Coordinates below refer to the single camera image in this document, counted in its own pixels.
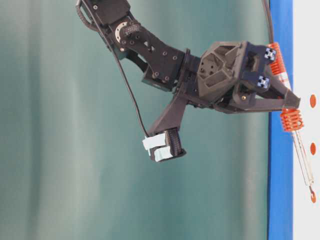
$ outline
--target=robotic arm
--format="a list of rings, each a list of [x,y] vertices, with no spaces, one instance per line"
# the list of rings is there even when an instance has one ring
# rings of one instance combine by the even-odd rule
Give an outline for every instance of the robotic arm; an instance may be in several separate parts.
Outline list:
[[[131,14],[127,0],[78,0],[76,9],[117,61],[129,59],[142,70],[142,82],[173,92],[172,101],[143,141],[155,162],[186,153],[179,128],[187,105],[226,114],[299,107],[300,99],[271,71],[277,54],[273,48],[247,41],[215,42],[197,57],[189,49],[166,45],[144,28]]]

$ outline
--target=teal background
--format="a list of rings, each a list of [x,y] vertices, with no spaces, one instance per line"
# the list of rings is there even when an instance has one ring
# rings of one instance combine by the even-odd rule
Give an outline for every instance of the teal background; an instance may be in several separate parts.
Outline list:
[[[165,43],[267,43],[259,0],[130,0]],[[187,107],[156,164],[119,70],[75,0],[0,0],[1,240],[267,238],[268,115]],[[170,102],[124,69],[147,127]]]

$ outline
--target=black cable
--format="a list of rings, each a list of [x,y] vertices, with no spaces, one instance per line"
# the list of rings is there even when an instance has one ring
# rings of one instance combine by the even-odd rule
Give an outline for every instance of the black cable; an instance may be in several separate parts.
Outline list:
[[[131,90],[131,87],[130,87],[130,85],[129,85],[128,79],[127,79],[126,74],[125,74],[125,71],[124,71],[124,69],[123,69],[123,67],[122,67],[122,65],[121,65],[121,63],[120,63],[120,60],[118,59],[118,57],[117,57],[114,49],[112,48],[111,44],[108,42],[108,39],[106,38],[104,32],[102,31],[101,27],[99,26],[97,20],[96,20],[95,17],[94,17],[94,14],[92,13],[92,11],[91,11],[91,9],[89,8],[89,6],[87,5],[87,3],[86,3],[85,1],[83,1],[82,3],[83,3],[84,6],[87,8],[88,12],[90,13],[90,15],[91,15],[91,17],[92,17],[92,19],[93,19],[93,21],[94,21],[94,23],[95,23],[95,26],[97,27],[97,29],[98,29],[98,31],[99,31],[99,33],[100,33],[100,35],[101,35],[101,37],[103,37],[105,43],[107,44],[107,46],[109,47],[110,51],[112,52],[112,55],[114,56],[115,61],[116,61],[117,65],[118,65],[118,67],[119,67],[119,69],[120,69],[120,73],[121,73],[121,75],[122,75],[122,77],[123,77],[125,86],[126,86],[126,88],[128,89],[128,91],[129,91],[129,95],[130,95],[131,100],[132,100],[132,102],[133,102],[133,105],[134,105],[134,108],[135,108],[135,111],[136,111],[136,115],[137,115],[137,118],[138,118],[140,127],[141,127],[142,131],[144,132],[145,136],[146,136],[146,137],[149,137],[149,134],[148,134],[148,132],[146,131],[146,128],[145,128],[144,123],[143,123],[143,121],[142,121],[141,114],[140,114],[140,110],[139,110],[139,107],[138,107],[136,98],[135,98],[135,96],[134,96],[134,93],[133,93],[132,90]]]
[[[266,22],[268,25],[269,42],[273,44],[275,42],[275,37],[274,37],[274,26],[272,23],[272,17],[270,13],[270,6],[268,5],[267,0],[261,0],[261,1],[262,1],[265,17],[266,17]]]

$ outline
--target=blue panel edge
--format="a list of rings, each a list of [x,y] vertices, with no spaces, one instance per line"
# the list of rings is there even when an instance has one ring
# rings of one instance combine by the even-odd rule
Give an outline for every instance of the blue panel edge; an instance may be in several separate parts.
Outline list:
[[[270,0],[270,9],[293,87],[293,0]],[[268,239],[293,239],[293,142],[279,112],[269,114]]]

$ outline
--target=red coil spring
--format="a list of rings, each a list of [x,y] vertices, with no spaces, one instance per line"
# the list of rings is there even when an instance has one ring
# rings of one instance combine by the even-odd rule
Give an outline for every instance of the red coil spring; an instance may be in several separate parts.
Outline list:
[[[304,127],[304,122],[298,109],[283,109],[280,116],[285,132],[297,131]]]
[[[279,43],[277,42],[271,43],[268,45],[268,47],[276,50],[275,61],[270,64],[273,75],[285,73],[287,70],[285,67],[284,58],[282,57]]]

